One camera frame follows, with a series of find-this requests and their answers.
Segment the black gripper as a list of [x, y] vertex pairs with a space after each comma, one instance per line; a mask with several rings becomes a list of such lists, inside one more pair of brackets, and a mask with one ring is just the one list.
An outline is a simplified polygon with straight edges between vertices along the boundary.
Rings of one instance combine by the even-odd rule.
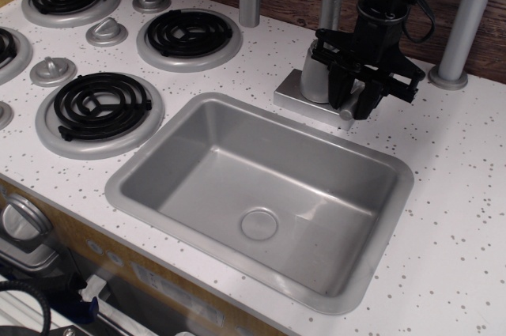
[[316, 31], [312, 58], [329, 70], [328, 101], [333, 109], [341, 109], [351, 97], [355, 80], [364, 82], [353, 118], [365, 120], [384, 96], [412, 102], [425, 73], [400, 51], [409, 5], [385, 12], [358, 2], [357, 12], [352, 32]]

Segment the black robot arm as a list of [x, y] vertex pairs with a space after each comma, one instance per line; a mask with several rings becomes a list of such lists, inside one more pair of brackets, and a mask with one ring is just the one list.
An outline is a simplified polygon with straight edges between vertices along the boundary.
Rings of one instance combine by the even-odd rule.
[[316, 31], [312, 58], [327, 66], [332, 108], [364, 120], [385, 96], [413, 101], [425, 73], [399, 47], [413, 5], [433, 17], [425, 0], [359, 0], [352, 32]]

